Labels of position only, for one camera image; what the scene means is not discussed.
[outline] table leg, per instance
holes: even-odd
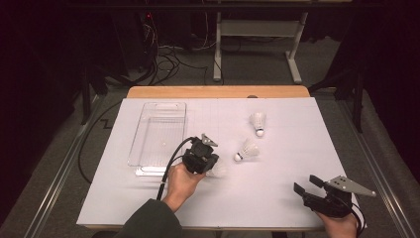
[[[217,13],[217,28],[216,28],[216,52],[214,54],[214,66],[213,66],[213,80],[220,81],[222,80],[222,52],[220,50],[220,44],[222,40],[221,33],[221,22],[222,14]]]
[[[302,37],[303,29],[305,28],[305,22],[306,18],[308,16],[308,13],[303,13],[299,25],[296,29],[296,34],[294,35],[294,41],[293,41],[293,48],[290,52],[285,52],[287,63],[290,68],[291,75],[293,77],[293,81],[296,84],[302,83],[302,78],[300,77],[299,70],[297,69],[296,61],[294,60],[294,56],[296,55],[297,47],[299,46],[300,38]]]

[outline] white paper sheet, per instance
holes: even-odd
[[[187,104],[185,138],[205,133],[219,144],[214,153],[228,171],[199,184],[176,212],[182,226],[322,227],[293,191],[293,183],[324,196],[309,176],[327,180],[346,174],[314,98],[125,99],[77,224],[123,225],[149,198],[156,198],[161,178],[136,177],[127,160],[143,104],[169,101]],[[249,121],[257,111],[266,113],[262,138]],[[235,162],[246,138],[253,138],[261,153]]]

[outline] white shuttlecock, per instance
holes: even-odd
[[[241,161],[244,158],[257,156],[260,153],[259,147],[250,139],[247,139],[241,150],[235,155],[235,161]]]
[[[226,175],[228,172],[228,168],[225,165],[225,162],[223,160],[218,160],[218,162],[213,166],[213,168],[206,173],[206,176],[208,177],[214,177],[214,178],[221,178]]]
[[[251,114],[250,121],[253,124],[254,128],[256,128],[257,136],[261,137],[263,135],[263,128],[265,124],[265,113],[263,112],[256,112]]]

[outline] hand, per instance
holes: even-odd
[[[353,214],[343,218],[333,218],[315,212],[324,222],[325,230],[331,238],[356,238],[358,221]]]
[[[190,173],[184,163],[172,166],[168,173],[167,194],[162,201],[173,212],[177,211],[183,202],[194,193],[198,183],[204,177],[206,177],[205,173],[203,175]]]

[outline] clear plastic container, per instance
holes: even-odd
[[[162,175],[183,141],[185,114],[183,102],[145,103],[128,161],[137,168],[136,175]]]

